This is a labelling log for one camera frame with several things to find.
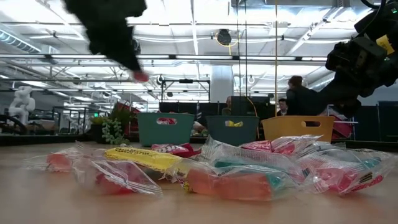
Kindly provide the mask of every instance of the plastic candy wrapper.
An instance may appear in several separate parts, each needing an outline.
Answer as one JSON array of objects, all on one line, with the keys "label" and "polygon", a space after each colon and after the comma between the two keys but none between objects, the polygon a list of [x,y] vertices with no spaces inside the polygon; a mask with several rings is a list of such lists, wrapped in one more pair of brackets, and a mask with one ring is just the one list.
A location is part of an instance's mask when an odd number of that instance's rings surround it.
[{"label": "plastic candy wrapper", "polygon": [[82,157],[73,163],[72,172],[80,186],[97,194],[162,196],[161,188],[131,161]]},{"label": "plastic candy wrapper", "polygon": [[268,151],[271,152],[271,142],[268,140],[265,141],[256,141],[250,142],[241,145],[243,149],[255,150],[255,151]]},{"label": "plastic candy wrapper", "polygon": [[201,149],[202,153],[198,156],[198,160],[207,162],[216,168],[250,165],[263,166],[264,168],[278,170],[287,174],[298,185],[304,183],[308,176],[306,167],[294,158],[283,154],[247,150],[216,141],[210,137]]},{"label": "plastic candy wrapper", "polygon": [[182,159],[168,171],[188,192],[233,200],[274,200],[297,191],[290,177],[261,166],[215,168],[204,162]]},{"label": "plastic candy wrapper", "polygon": [[271,142],[272,152],[285,155],[300,154],[320,137],[312,135],[280,137]]},{"label": "plastic candy wrapper", "polygon": [[396,157],[369,149],[330,149],[298,159],[312,174],[308,184],[315,193],[347,194],[380,183],[394,168]]},{"label": "plastic candy wrapper", "polygon": [[133,147],[116,147],[105,151],[105,158],[110,160],[133,161],[136,164],[155,171],[165,172],[181,157],[169,153],[155,152],[147,149]]},{"label": "plastic candy wrapper", "polygon": [[52,172],[70,172],[73,161],[83,156],[103,156],[104,149],[92,149],[80,142],[74,147],[63,149],[46,156],[35,156],[23,161],[30,169],[43,169]]},{"label": "plastic candy wrapper", "polygon": [[157,152],[170,153],[172,155],[176,155],[182,158],[189,158],[200,154],[201,151],[195,151],[189,143],[182,144],[179,146],[171,145],[171,144],[154,144],[151,149]]}]

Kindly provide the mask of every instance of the yellow basket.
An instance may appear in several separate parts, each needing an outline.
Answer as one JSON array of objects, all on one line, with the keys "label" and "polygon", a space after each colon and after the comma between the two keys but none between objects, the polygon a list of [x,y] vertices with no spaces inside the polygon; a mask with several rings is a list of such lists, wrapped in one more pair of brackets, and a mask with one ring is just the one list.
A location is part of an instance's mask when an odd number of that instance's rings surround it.
[{"label": "yellow basket", "polygon": [[332,116],[278,116],[262,120],[261,123],[266,140],[313,134],[322,135],[319,141],[330,142],[334,121]]}]

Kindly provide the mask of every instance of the green plastic basket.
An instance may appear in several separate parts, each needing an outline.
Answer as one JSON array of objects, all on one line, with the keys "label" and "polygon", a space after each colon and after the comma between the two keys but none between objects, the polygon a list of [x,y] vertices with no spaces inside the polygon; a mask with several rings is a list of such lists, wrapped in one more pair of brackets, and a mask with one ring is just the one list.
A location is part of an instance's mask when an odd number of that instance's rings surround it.
[{"label": "green plastic basket", "polygon": [[174,113],[138,113],[139,141],[144,147],[153,144],[189,143],[194,115]]},{"label": "green plastic basket", "polygon": [[[207,116],[206,120],[209,135],[213,139],[233,146],[255,141],[260,122],[255,116]],[[228,126],[228,121],[242,123],[242,126]]]}]

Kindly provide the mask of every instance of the green plant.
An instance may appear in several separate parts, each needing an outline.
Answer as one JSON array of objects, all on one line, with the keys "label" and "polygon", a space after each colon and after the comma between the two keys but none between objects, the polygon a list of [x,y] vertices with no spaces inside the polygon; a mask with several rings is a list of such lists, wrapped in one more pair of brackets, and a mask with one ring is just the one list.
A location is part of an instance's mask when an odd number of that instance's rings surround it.
[{"label": "green plant", "polygon": [[98,124],[98,125],[102,125],[105,120],[107,120],[107,117],[96,117],[96,118],[91,118],[91,123],[92,124]]},{"label": "green plant", "polygon": [[123,126],[129,124],[130,120],[132,119],[132,114],[128,109],[124,107],[124,105],[120,109],[115,105],[111,112],[111,115],[109,116],[109,119],[118,120]]},{"label": "green plant", "polygon": [[120,144],[129,144],[127,139],[124,139],[124,134],[121,129],[121,122],[117,119],[111,120],[106,119],[102,124],[104,127],[102,128],[102,137],[105,138],[106,142],[114,145]]}]

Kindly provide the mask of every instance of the dark hair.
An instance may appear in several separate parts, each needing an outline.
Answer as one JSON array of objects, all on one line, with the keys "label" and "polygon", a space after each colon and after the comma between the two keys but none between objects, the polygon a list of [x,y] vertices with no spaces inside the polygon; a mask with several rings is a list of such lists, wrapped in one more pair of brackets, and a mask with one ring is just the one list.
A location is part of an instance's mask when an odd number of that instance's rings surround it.
[{"label": "dark hair", "polygon": [[301,86],[303,82],[303,77],[299,75],[294,75],[292,78],[289,79],[289,83],[293,86]]}]

